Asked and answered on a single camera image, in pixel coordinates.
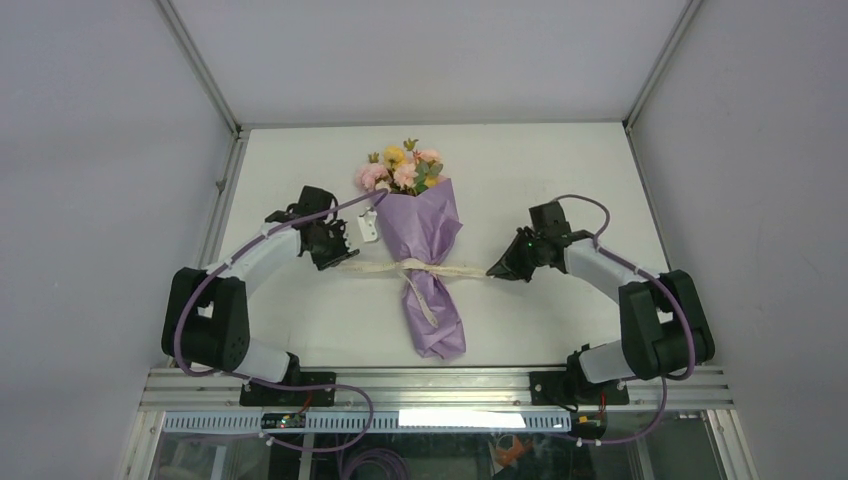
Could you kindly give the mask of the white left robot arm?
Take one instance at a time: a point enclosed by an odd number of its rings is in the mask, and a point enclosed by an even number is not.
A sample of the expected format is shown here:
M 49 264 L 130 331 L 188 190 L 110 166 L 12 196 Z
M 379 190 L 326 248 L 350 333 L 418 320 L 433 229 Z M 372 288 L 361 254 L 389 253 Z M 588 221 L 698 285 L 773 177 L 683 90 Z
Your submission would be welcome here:
M 289 261 L 307 256 L 323 271 L 357 255 L 339 209 L 332 193 L 306 186 L 297 202 L 269 214 L 224 259 L 178 270 L 165 313 L 163 352 L 181 366 L 204 366 L 206 374 L 261 380 L 263 394 L 275 405 L 294 403 L 301 392 L 299 358 L 252 335 L 248 300 Z

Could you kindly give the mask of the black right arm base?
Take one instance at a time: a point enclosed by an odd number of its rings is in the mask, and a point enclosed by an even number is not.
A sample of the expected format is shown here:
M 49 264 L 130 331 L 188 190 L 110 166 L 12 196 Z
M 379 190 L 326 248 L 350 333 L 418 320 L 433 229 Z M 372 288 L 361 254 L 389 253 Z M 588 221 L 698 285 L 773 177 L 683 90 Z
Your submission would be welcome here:
M 579 356 L 589 350 L 585 344 L 555 370 L 537 370 L 528 373 L 531 403 L 534 406 L 559 406 L 577 412 L 581 406 L 623 406 L 630 403 L 626 386 L 606 381 L 591 383 L 579 363 Z

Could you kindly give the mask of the purple wrapping paper sheet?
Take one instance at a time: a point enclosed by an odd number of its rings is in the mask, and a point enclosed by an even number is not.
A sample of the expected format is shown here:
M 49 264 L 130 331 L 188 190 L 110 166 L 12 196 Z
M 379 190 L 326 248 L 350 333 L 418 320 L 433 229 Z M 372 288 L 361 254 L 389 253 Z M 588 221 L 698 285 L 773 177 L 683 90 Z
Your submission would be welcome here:
M 423 358 L 453 360 L 466 352 L 459 311 L 435 272 L 463 227 L 452 182 L 417 195 L 389 194 L 376 205 L 377 224 L 401 271 L 401 308 L 414 350 Z

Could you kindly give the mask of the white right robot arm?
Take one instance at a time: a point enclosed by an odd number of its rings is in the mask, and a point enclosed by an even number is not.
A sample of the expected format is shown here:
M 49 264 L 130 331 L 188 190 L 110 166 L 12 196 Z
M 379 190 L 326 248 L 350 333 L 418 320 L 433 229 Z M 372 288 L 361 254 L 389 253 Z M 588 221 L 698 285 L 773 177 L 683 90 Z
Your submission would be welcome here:
M 549 267 L 576 277 L 618 307 L 618 340 L 574 354 L 566 396 L 588 405 L 604 383 L 636 378 L 689 378 L 715 356 L 715 342 L 693 278 L 683 270 L 651 273 L 603 246 L 598 232 L 575 230 L 559 199 L 530 208 L 531 224 L 517 230 L 487 276 L 529 282 Z

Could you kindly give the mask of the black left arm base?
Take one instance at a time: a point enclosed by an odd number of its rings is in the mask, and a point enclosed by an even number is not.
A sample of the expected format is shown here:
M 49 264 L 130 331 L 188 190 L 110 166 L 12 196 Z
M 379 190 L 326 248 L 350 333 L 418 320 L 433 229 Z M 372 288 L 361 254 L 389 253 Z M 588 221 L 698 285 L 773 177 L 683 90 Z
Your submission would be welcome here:
M 300 359 L 291 355 L 280 385 L 269 387 L 250 381 L 241 390 L 239 405 L 243 407 L 332 407 L 335 404 L 337 374 L 326 370 L 304 372 Z

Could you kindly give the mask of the peach fake rose stem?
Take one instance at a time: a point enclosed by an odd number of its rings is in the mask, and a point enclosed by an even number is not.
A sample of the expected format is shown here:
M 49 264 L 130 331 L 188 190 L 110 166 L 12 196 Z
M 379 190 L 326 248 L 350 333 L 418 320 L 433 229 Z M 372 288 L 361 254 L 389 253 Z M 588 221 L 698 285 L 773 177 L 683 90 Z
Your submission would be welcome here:
M 441 154 L 435 149 L 419 149 L 418 139 L 406 139 L 403 148 L 406 162 L 395 171 L 395 182 L 403 192 L 419 195 L 444 180 L 444 164 Z

